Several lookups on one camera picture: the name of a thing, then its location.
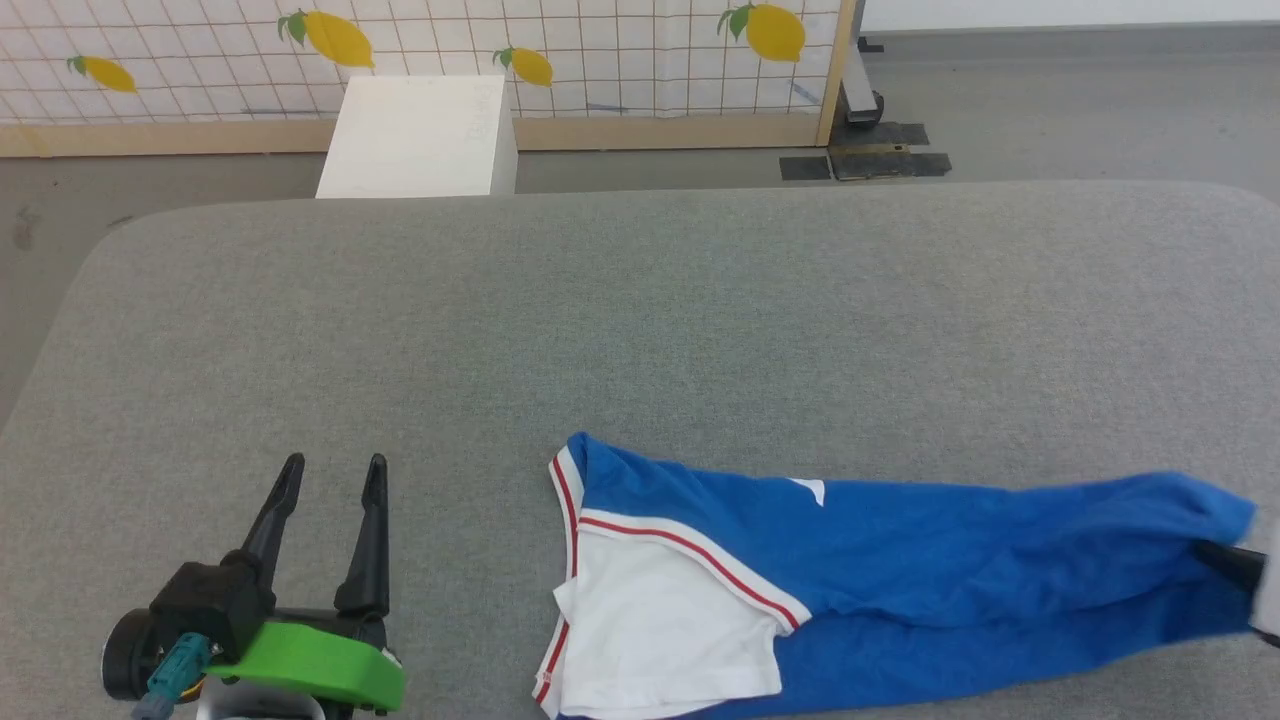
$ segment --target yellow lemon print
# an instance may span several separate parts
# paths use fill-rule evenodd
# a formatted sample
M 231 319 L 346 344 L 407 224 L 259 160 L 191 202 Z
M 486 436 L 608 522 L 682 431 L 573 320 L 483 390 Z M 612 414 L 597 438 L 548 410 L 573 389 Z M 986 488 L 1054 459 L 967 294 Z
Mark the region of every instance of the yellow lemon print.
M 719 35 L 724 22 L 733 40 L 739 40 L 746 28 L 746 44 L 765 60 L 777 63 L 799 63 L 800 49 L 804 47 L 804 26 L 800 18 L 777 5 L 753 5 L 724 10 L 716 35 Z
M 275 32 L 284 40 L 284 28 L 302 45 L 310 37 L 316 53 L 348 68 L 374 67 L 374 46 L 365 33 L 348 20 L 320 10 L 303 13 L 298 10 L 275 20 Z
M 552 64 L 538 53 L 525 47 L 508 47 L 493 54 L 493 60 L 516 70 L 516 77 L 529 85 L 552 86 Z
M 92 55 L 77 55 L 67 59 L 67 67 L 84 77 L 96 79 L 99 85 L 108 90 L 116 92 L 138 91 L 137 86 L 133 85 L 133 76 L 129 74 L 129 70 L 110 60 Z

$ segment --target red stripe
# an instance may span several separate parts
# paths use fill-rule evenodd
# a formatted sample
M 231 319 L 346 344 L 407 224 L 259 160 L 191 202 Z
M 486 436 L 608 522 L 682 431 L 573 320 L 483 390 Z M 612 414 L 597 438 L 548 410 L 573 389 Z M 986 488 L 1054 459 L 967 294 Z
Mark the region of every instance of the red stripe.
M 751 588 L 746 587 L 746 583 L 744 583 L 742 580 L 739 580 L 737 578 L 735 578 L 733 574 L 730 573 L 727 568 L 724 568 L 723 565 L 721 565 L 721 562 L 718 560 L 716 560 L 714 557 L 712 557 L 710 552 L 707 552 L 707 550 L 704 550 L 701 547 L 698 547 L 696 544 L 686 541 L 685 538 L 682 538 L 682 537 L 680 537 L 677 534 L 668 533 L 666 530 L 653 530 L 653 529 L 648 529 L 648 528 L 646 529 L 623 528 L 622 525 L 614 525 L 612 523 L 604 523 L 602 520 L 596 520 L 595 518 L 582 518 L 582 523 L 586 523 L 588 525 L 595 525 L 598 528 L 604 528 L 604 529 L 608 529 L 608 530 L 613 530 L 616 533 L 623 533 L 623 534 L 628 534 L 628 536 L 655 536 L 655 537 L 659 537 L 659 538 L 663 538 L 663 539 L 669 539 L 672 542 L 677 542 L 677 543 L 687 547 L 689 550 L 692 550 L 698 555 L 701 555 L 703 557 L 705 557 L 707 561 L 710 562 L 712 566 L 716 568 L 716 570 L 718 570 L 721 575 L 724 575 L 724 578 L 727 578 L 728 582 L 733 583 L 737 587 L 737 589 L 740 589 L 744 593 L 746 593 L 748 597 L 750 597 L 751 600 L 759 602 L 760 605 L 764 605 L 767 607 L 772 607 L 772 609 L 777 610 L 778 612 L 781 612 L 782 616 L 786 618 L 788 623 L 791 623 L 791 628 L 795 629 L 795 628 L 800 626 L 800 623 L 796 621 L 795 615 L 792 615 L 790 610 L 787 610 L 786 607 L 778 605 L 777 602 L 773 602 L 772 600 L 767 600 L 760 593 L 758 593 L 758 592 L 753 591 Z
M 568 482 L 564 480 L 564 470 L 561 470 L 559 456 L 552 457 L 552 466 L 556 468 L 556 479 L 559 480 L 561 486 L 561 502 L 564 503 L 564 509 L 568 510 L 568 532 L 571 533 L 571 546 L 572 546 L 572 565 L 570 569 L 570 578 L 577 577 L 577 511 L 573 510 L 573 493 L 568 492 Z
M 552 660 L 550 662 L 547 664 L 547 670 L 543 670 L 544 673 L 547 673 L 547 679 L 543 680 L 543 687 L 541 689 L 538 691 L 538 697 L 534 698 L 534 702 L 536 702 L 538 705 L 541 705 L 543 701 L 547 700 L 547 693 L 550 692 L 552 689 L 552 680 L 550 680 L 552 667 L 556 667 L 556 661 L 559 660 L 559 651 L 564 648 L 564 638 L 567 637 L 568 637 L 568 623 L 564 623 L 564 626 L 561 628 L 561 637 L 556 638 L 556 650 L 552 651 Z

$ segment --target wooden frame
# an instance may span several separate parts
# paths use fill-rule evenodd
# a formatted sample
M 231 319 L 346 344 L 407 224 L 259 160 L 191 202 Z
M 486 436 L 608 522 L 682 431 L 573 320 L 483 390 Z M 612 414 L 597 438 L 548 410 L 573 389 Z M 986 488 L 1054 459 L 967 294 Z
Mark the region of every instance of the wooden frame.
M 663 150 L 694 147 L 824 147 L 840 95 L 856 3 L 844 0 L 818 114 L 686 118 L 516 118 L 520 150 Z M 335 120 L 8 126 L 0 158 L 324 152 Z

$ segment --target concrete floor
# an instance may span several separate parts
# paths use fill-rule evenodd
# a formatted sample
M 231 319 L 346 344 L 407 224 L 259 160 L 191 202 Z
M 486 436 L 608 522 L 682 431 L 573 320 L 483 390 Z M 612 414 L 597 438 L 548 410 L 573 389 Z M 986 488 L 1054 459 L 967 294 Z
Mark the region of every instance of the concrete floor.
M 1280 201 L 1277 33 L 1243 44 L 1193 35 L 1140 50 L 1107 35 L 1111 50 L 1093 47 L 1091 60 L 1057 40 L 1021 37 L 1011 51 L 978 37 L 899 40 L 868 56 L 868 72 L 887 99 L 886 119 L 925 123 L 931 150 L 951 155 L 955 169 L 941 182 L 1197 179 Z M 778 158 L 797 154 L 818 151 L 526 154 L 517 190 L 781 186 Z M 321 164 L 319 155 L 0 160 L 0 218 L 9 223 L 0 237 L 0 428 L 102 236 L 174 208 L 310 197 Z

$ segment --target floor stain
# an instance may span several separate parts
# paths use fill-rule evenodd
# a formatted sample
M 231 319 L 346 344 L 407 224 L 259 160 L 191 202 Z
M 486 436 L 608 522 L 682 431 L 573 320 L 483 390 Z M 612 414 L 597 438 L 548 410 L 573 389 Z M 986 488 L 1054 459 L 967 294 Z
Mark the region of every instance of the floor stain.
M 29 252 L 36 225 L 40 224 L 42 218 L 31 211 L 31 205 L 23 205 L 18 210 L 18 217 L 15 219 L 17 222 L 13 224 L 12 234 L 13 246 L 23 252 Z
M 127 222 L 129 222 L 132 219 L 133 219 L 133 215 L 125 215 L 123 218 L 116 218 L 116 219 L 111 220 L 110 223 L 106 223 L 106 229 L 114 229 L 118 225 L 123 225 L 124 223 L 127 223 Z

